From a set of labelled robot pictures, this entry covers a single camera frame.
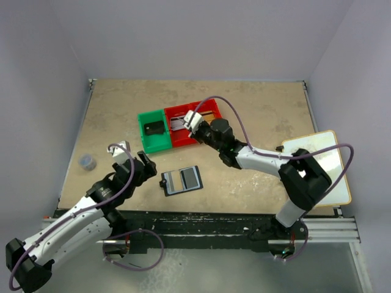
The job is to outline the black leather card holder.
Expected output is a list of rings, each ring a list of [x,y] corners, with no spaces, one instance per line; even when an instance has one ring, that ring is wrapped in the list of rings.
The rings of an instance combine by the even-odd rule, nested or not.
[[[203,189],[203,182],[198,166],[194,165],[161,173],[159,186],[163,189],[165,196],[169,197]]]

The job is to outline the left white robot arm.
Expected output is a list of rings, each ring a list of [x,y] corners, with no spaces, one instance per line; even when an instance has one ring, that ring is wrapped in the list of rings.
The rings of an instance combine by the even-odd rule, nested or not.
[[[113,172],[97,181],[86,194],[52,224],[25,239],[12,239],[5,246],[11,291],[35,292],[52,277],[58,266],[87,244],[120,239],[128,232],[126,219],[117,210],[137,187],[156,176],[156,164],[140,151],[112,146]]]

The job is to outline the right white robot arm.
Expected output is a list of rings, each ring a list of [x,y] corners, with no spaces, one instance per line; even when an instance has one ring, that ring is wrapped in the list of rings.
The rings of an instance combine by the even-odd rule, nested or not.
[[[227,166],[255,170],[279,178],[287,192],[288,200],[276,214],[272,233],[279,239],[287,238],[293,232],[293,224],[309,212],[323,198],[332,180],[315,158],[305,149],[284,159],[279,153],[265,151],[265,156],[256,154],[248,143],[239,141],[233,135],[228,121],[223,118],[210,124],[203,118],[184,122],[189,136],[204,143],[219,153],[220,160]]]

